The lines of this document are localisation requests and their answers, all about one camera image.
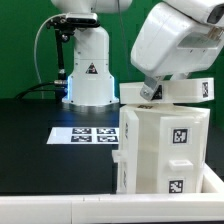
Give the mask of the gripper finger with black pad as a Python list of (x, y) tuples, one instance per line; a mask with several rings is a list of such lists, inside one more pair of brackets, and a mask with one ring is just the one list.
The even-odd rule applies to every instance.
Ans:
[(172, 75), (170, 80), (183, 80), (187, 79), (189, 73), (175, 73)]
[(160, 100), (162, 98), (162, 77), (145, 77), (140, 95), (147, 101)]

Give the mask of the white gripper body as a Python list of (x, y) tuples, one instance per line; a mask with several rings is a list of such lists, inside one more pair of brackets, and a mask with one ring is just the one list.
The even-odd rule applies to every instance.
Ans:
[(224, 27), (202, 24), (162, 1), (149, 12), (131, 63), (149, 77), (206, 70), (224, 48)]

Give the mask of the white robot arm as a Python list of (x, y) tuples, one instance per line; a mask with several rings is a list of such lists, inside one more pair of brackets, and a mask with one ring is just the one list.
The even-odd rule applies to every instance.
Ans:
[(74, 70), (63, 101), (76, 106), (121, 102), (189, 103), (214, 98), (211, 78), (190, 79), (208, 69), (224, 48), (224, 0), (162, 0), (147, 15), (131, 50), (131, 63), (145, 75), (141, 83), (114, 92), (109, 72), (109, 35), (99, 13), (129, 8), (132, 0), (51, 0), (62, 11), (59, 24), (75, 39)]

